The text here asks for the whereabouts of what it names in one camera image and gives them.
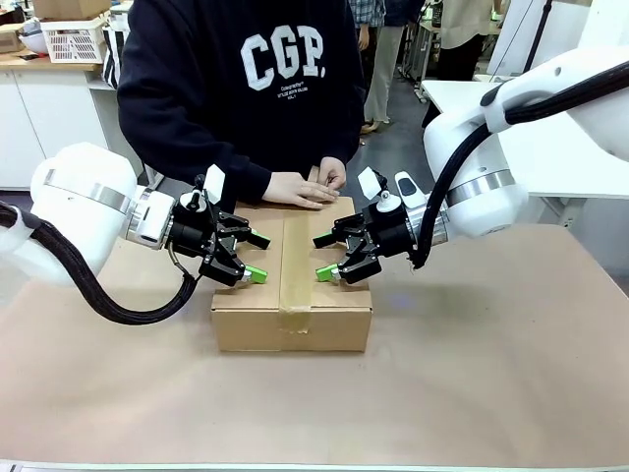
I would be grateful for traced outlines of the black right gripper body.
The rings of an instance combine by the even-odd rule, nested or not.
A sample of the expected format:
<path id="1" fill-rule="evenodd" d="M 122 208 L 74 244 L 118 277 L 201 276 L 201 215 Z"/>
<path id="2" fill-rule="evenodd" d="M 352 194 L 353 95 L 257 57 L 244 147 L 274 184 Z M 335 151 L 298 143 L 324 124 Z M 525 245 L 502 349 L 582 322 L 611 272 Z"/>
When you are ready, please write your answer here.
<path id="1" fill-rule="evenodd" d="M 411 254 L 415 250 L 416 237 L 403 204 L 385 212 L 379 211 L 377 204 L 371 204 L 362 210 L 362 215 L 366 238 L 377 257 Z"/>

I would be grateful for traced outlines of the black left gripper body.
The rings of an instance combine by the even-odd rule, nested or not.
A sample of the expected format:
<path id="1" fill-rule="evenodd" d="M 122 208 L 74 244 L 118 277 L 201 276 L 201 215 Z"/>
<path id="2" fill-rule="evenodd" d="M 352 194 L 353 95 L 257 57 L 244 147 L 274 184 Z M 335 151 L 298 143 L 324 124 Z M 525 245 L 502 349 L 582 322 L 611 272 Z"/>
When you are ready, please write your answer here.
<path id="1" fill-rule="evenodd" d="M 194 258 L 215 257 L 220 253 L 217 233 L 220 208 L 209 205 L 194 212 L 182 204 L 172 211 L 173 224 L 168 235 L 168 249 L 173 253 Z"/>

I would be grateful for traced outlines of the person's left hand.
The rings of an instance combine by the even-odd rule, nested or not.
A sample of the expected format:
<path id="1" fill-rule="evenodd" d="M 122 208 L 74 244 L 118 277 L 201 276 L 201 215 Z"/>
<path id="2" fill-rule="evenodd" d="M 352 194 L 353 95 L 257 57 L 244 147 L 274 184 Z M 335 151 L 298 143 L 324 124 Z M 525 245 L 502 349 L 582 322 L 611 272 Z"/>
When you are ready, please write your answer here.
<path id="1" fill-rule="evenodd" d="M 331 190 L 339 191 L 346 184 L 345 164 L 336 157 L 324 157 L 318 169 L 317 182 Z"/>

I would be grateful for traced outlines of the person's right hand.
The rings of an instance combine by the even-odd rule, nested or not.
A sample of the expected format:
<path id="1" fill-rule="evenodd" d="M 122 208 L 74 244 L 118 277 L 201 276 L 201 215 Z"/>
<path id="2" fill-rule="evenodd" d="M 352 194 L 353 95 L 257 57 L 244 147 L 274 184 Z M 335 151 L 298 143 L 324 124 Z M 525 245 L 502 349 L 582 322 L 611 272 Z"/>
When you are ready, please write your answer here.
<path id="1" fill-rule="evenodd" d="M 337 191 L 308 181 L 299 173 L 273 172 L 262 199 L 272 204 L 319 210 L 338 197 Z"/>

